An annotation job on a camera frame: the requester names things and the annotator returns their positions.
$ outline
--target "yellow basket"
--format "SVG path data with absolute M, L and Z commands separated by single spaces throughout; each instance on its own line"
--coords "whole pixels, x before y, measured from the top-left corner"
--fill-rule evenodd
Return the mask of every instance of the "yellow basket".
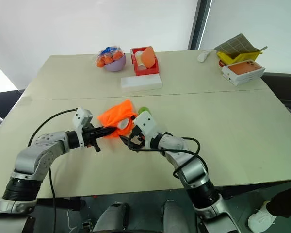
M 230 58 L 227 54 L 223 52 L 218 52 L 217 55 L 220 57 L 221 61 L 223 61 L 226 65 L 230 65 L 236 62 L 242 62 L 245 60 L 253 60 L 255 61 L 259 54 L 262 54 L 261 51 L 258 52 L 248 52 L 248 53 L 241 53 L 234 59 Z

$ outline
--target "table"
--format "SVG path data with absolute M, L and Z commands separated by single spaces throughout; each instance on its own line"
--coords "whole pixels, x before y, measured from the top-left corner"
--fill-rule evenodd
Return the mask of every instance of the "table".
M 66 69 L 57 67 L 62 63 L 61 67 L 72 72 L 69 66 L 72 60 L 79 64 L 75 69 L 80 70 L 78 60 L 84 61 L 88 55 L 50 57 L 0 126 L 0 196 L 17 153 L 46 118 L 78 106 L 97 116 L 127 98 L 137 110 L 147 106 L 162 131 L 198 139 L 200 155 L 208 164 L 215 186 L 291 179 L 291 115 L 284 105 L 261 79 L 233 86 L 221 77 L 216 67 L 218 60 L 213 54 L 204 64 L 182 64 L 179 69 L 186 75 L 173 76 L 168 67 L 173 69 L 180 64 L 186 54 L 188 58 L 195 58 L 199 51 L 157 53 L 163 88 L 128 95 L 119 90 L 121 72 L 105 73 L 94 67 L 80 71 L 78 82 L 75 82 L 74 75 L 69 76 Z M 173 62 L 168 63 L 163 57 Z M 195 70 L 195 65 L 203 74 Z M 126 66 L 125 75 L 132 75 L 130 64 Z M 56 73 L 62 82 L 50 79 L 47 73 L 52 77 Z M 111 89 L 103 91 L 107 83 L 97 74 L 109 78 Z M 89 77 L 97 92 L 90 92 L 89 84 L 81 85 L 87 83 Z M 38 134 L 62 130 L 73 130 L 71 113 L 53 119 Z M 97 142 L 100 153 L 95 153 L 93 148 L 79 148 L 54 161 L 52 171 L 57 197 L 182 188 L 180 181 L 172 176 L 171 164 L 158 153 L 129 151 L 119 139 L 101 138 Z M 38 198 L 49 197 L 49 180 L 45 179 Z

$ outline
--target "white wall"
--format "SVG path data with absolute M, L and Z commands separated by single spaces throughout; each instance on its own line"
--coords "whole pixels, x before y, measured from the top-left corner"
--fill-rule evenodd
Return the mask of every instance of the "white wall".
M 53 54 L 186 50 L 197 0 L 0 0 L 0 69 L 27 87 Z
M 291 74 L 291 0 L 213 0 L 201 49 L 213 49 L 243 33 L 266 72 Z

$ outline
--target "white shoe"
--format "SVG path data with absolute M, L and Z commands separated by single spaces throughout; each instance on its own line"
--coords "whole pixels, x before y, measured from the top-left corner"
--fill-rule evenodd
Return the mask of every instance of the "white shoe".
M 271 215 L 266 209 L 266 204 L 269 201 L 265 201 L 261 206 L 261 209 L 256 213 L 250 216 L 248 219 L 248 227 L 254 233 L 264 232 L 270 226 L 275 224 L 276 216 Z

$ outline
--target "orange cloth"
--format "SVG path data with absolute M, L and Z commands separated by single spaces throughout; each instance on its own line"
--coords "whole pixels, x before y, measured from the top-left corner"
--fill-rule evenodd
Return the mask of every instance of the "orange cloth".
M 137 114 L 132 111 L 132 104 L 130 100 L 125 100 L 121 104 L 118 104 L 105 111 L 103 114 L 98 116 L 97 119 L 104 127 L 107 126 L 117 127 L 120 121 L 126 118 L 129 119 L 128 126 L 125 129 L 121 130 L 118 128 L 112 134 L 106 136 L 106 137 L 118 137 L 119 135 L 127 135 L 130 133 L 130 131 L 133 128 L 131 119 L 132 116 L 137 117 Z

